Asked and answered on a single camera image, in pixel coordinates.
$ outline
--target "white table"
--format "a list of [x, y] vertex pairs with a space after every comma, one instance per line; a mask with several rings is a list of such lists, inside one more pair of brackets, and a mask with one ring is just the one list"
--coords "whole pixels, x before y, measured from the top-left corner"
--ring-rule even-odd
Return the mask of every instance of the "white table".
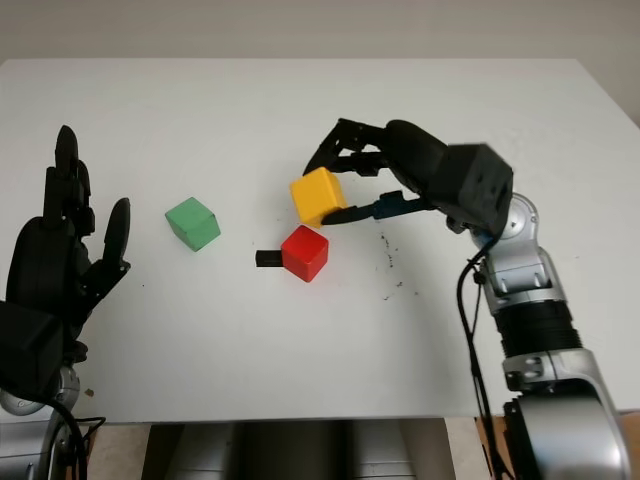
[[[475, 249], [442, 214], [324, 228], [330, 259], [310, 284], [255, 267], [256, 249], [278, 248], [296, 227], [288, 184], [339, 117], [406, 119], [499, 152], [538, 206], [540, 242], [616, 405], [640, 407], [640, 132], [578, 63], [9, 61], [0, 67], [2, 288], [20, 228], [41, 212], [62, 124], [91, 175], [94, 259], [111, 205], [131, 199], [133, 267], [82, 333], [89, 360], [78, 370], [95, 396], [82, 395], [76, 414], [476, 414], [454, 296]], [[398, 188], [389, 174], [341, 180], [350, 204]], [[222, 229], [195, 254], [163, 215], [192, 195]], [[485, 308], [477, 347], [499, 411], [512, 395]]]

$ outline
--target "white wall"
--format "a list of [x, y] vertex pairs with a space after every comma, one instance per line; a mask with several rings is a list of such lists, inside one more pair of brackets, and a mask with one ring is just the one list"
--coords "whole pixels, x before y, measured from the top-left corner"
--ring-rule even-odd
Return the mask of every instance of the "white wall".
[[577, 58], [640, 123], [639, 0], [0, 0], [19, 57]]

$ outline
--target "wooden block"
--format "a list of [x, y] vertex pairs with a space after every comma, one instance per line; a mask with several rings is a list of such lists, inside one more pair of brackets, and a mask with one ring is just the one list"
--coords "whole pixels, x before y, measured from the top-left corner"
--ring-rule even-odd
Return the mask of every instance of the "wooden block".
[[629, 448], [631, 478], [640, 480], [640, 413], [622, 415], [620, 423]]
[[[513, 473], [513, 465], [511, 464], [511, 457], [509, 456], [507, 441], [504, 437], [504, 432], [507, 430], [507, 426], [504, 422], [504, 417], [491, 417], [491, 420], [493, 422], [493, 429], [495, 430], [496, 434], [496, 446], [498, 448], [498, 453], [502, 457], [502, 461], [504, 462], [507, 469]], [[493, 469], [491, 468], [491, 462], [489, 461], [489, 444], [487, 442], [487, 435], [484, 431], [484, 426], [482, 425], [482, 419], [480, 419], [479, 417], [476, 418], [476, 425], [478, 428], [478, 436], [480, 437], [482, 448], [484, 450], [484, 458], [487, 461], [489, 472], [491, 472], [491, 478], [493, 478]]]
[[290, 189], [300, 222], [315, 228], [322, 227], [326, 215], [347, 207], [338, 178], [324, 167], [299, 178]]
[[194, 252], [220, 235], [216, 216], [193, 197], [164, 215], [173, 233]]
[[310, 282], [329, 258], [329, 241], [303, 225], [282, 244], [282, 265], [305, 282]]

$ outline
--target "black cable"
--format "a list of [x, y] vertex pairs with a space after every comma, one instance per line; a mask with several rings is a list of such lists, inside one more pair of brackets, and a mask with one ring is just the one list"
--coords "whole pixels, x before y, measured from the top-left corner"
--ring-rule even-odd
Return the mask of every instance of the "black cable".
[[484, 258], [487, 253], [493, 248], [493, 246], [498, 243], [498, 238], [494, 238], [489, 241], [487, 244], [482, 247], [478, 253], [476, 253], [471, 260], [467, 262], [465, 267], [462, 269], [460, 273], [460, 277], [458, 278], [458, 284], [456, 286], [456, 301], [458, 304], [458, 312], [460, 313], [460, 320], [462, 322], [462, 327], [464, 329], [465, 339], [467, 340], [467, 347], [469, 348], [469, 360], [471, 363], [471, 375], [474, 379], [474, 386], [477, 388], [479, 392], [479, 400], [482, 408], [480, 409], [480, 417], [482, 420], [482, 424], [487, 435], [487, 443], [489, 445], [489, 458], [491, 460], [491, 465], [494, 471], [494, 475], [496, 478], [502, 478], [503, 474], [506, 474], [509, 478], [513, 479], [513, 475], [507, 470], [500, 453], [498, 452], [498, 448], [496, 446], [496, 435], [495, 430], [493, 428], [493, 421], [491, 419], [491, 408], [489, 406], [489, 398], [487, 396], [487, 391], [484, 385], [484, 380], [482, 378], [482, 372], [480, 370], [480, 362], [478, 360], [478, 355], [476, 353], [476, 348], [473, 343], [473, 333], [471, 328], [469, 327], [469, 322], [467, 320], [467, 315], [464, 309], [463, 297], [462, 297], [462, 289], [464, 286], [464, 280], [469, 274], [469, 272], [475, 267], [475, 265]]
[[104, 425], [106, 421], [107, 421], [106, 417], [76, 418], [76, 422], [78, 423], [95, 422], [94, 425], [91, 425], [89, 427], [89, 429], [87, 430], [87, 433], [84, 434], [84, 437], [82, 437], [82, 440], [86, 444], [85, 448], [87, 452], [89, 451], [89, 447], [90, 447], [91, 435], [93, 435], [94, 432], [96, 432], [102, 425]]
[[37, 401], [38, 403], [42, 403], [43, 405], [48, 405], [51, 408], [53, 408], [58, 413], [58, 415], [62, 417], [64, 422], [67, 424], [67, 427], [69, 427], [69, 431], [71, 433], [71, 440], [73, 441], [74, 450], [75, 450], [74, 452], [75, 460], [71, 467], [71, 478], [75, 480], [75, 476], [76, 476], [75, 470], [76, 470], [76, 463], [77, 463], [78, 470], [80, 472], [80, 475], [79, 475], [80, 480], [87, 480], [87, 452], [84, 448], [84, 440], [82, 438], [82, 432], [80, 431], [80, 426], [78, 425], [78, 422], [76, 421], [76, 419], [73, 417], [73, 415], [71, 414], [71, 412], [67, 407], [65, 407], [62, 403], [56, 400], [41, 398], [41, 399], [36, 399], [34, 401]]
[[476, 311], [473, 314], [473, 326], [471, 327], [471, 338], [473, 339], [476, 336], [476, 326], [478, 325], [478, 313], [480, 313], [480, 299], [482, 298], [482, 281], [479, 279], [480, 271], [475, 267], [473, 267], [474, 274], [473, 279], [478, 284], [478, 296], [476, 297]]
[[473, 377], [473, 393], [476, 394], [476, 404], [478, 405], [478, 412], [480, 412], [480, 416], [482, 416], [482, 405], [480, 404], [480, 394], [478, 393], [478, 381], [475, 377]]
[[60, 415], [62, 420], [67, 424], [69, 433], [71, 435], [71, 443], [73, 445], [74, 462], [71, 466], [71, 478], [76, 480], [76, 464], [79, 467], [80, 480], [87, 480], [87, 452], [84, 448], [84, 440], [82, 438], [82, 432], [78, 422], [73, 417], [71, 412], [62, 403], [52, 398], [46, 398], [41, 395], [34, 395], [29, 393], [18, 392], [11, 387], [0, 384], [0, 389], [13, 395], [14, 397], [21, 398], [30, 402], [41, 403], [47, 405]]

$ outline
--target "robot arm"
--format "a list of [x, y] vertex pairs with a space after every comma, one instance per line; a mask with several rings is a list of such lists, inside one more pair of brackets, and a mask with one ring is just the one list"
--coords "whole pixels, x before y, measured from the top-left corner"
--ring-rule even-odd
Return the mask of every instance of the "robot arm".
[[6, 301], [0, 301], [0, 478], [86, 479], [84, 440], [70, 414], [80, 391], [73, 365], [86, 360], [77, 340], [93, 308], [124, 277], [129, 200], [114, 206], [102, 259], [92, 263], [82, 238], [94, 232], [89, 173], [62, 127], [55, 166], [47, 169], [44, 209], [23, 227]]
[[[365, 152], [367, 145], [379, 151]], [[342, 155], [345, 150], [352, 153]], [[505, 405], [516, 478], [630, 478], [615, 407], [572, 326], [551, 259], [537, 243], [536, 209], [512, 193], [506, 162], [486, 145], [447, 146], [408, 122], [378, 128], [341, 119], [304, 173], [319, 167], [361, 176], [389, 168], [419, 196], [386, 193], [371, 205], [325, 216], [325, 225], [440, 210], [452, 231], [469, 229], [475, 243], [489, 249], [481, 265], [484, 291], [502, 336], [507, 385], [521, 394]], [[472, 336], [468, 340], [473, 360]], [[479, 367], [472, 371], [480, 375]], [[495, 467], [499, 456], [490, 454]]]
[[[631, 477], [618, 414], [593, 353], [582, 348], [535, 206], [514, 194], [500, 241], [481, 270], [502, 336], [507, 445], [522, 478]], [[481, 236], [474, 238], [483, 244]]]

